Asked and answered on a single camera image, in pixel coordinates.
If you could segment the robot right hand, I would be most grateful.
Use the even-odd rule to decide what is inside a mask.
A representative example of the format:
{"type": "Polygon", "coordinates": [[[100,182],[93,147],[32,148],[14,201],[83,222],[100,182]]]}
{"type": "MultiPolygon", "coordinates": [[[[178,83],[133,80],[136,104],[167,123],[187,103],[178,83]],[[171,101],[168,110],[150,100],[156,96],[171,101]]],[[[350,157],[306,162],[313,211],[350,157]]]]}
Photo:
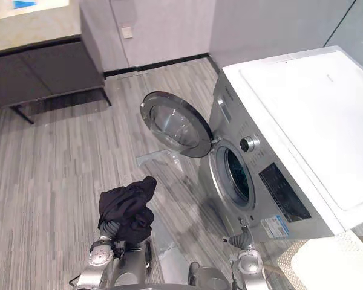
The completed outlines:
{"type": "Polygon", "coordinates": [[[243,225],[241,227],[241,233],[238,235],[230,236],[230,237],[222,237],[221,241],[224,243],[228,243],[233,247],[236,247],[240,250],[246,250],[247,248],[253,248],[253,236],[250,232],[248,225],[243,225]]]}

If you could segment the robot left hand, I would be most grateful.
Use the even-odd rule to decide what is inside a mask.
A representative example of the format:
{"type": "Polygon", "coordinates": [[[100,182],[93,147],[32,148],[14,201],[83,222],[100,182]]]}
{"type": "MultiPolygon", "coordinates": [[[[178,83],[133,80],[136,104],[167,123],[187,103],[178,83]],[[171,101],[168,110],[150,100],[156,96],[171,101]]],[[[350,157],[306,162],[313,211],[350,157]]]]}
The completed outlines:
{"type": "Polygon", "coordinates": [[[117,240],[120,223],[115,221],[104,221],[99,227],[100,240],[117,240]]]}

